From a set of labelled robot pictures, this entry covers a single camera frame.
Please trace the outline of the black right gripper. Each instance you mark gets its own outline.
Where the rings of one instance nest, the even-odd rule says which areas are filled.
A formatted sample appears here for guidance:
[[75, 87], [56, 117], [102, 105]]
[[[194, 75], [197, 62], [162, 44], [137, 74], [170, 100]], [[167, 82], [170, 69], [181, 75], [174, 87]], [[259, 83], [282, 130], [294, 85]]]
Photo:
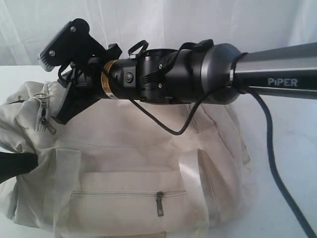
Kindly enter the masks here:
[[55, 121], [67, 124], [100, 99], [136, 99], [136, 60], [92, 58], [84, 71], [74, 67], [65, 80], [66, 87]]

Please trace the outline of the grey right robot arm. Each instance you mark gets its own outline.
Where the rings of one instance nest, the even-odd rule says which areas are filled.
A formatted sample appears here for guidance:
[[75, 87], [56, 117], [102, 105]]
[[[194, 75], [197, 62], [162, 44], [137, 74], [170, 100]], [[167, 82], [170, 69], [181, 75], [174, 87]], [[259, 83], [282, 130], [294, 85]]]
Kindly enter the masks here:
[[317, 45], [309, 43], [255, 53], [212, 40], [179, 49], [135, 46], [137, 55], [119, 59], [113, 45], [103, 56], [75, 66], [59, 82], [66, 93], [55, 120], [67, 124], [100, 99], [132, 99], [159, 105], [230, 104], [245, 87], [263, 95], [317, 96]]

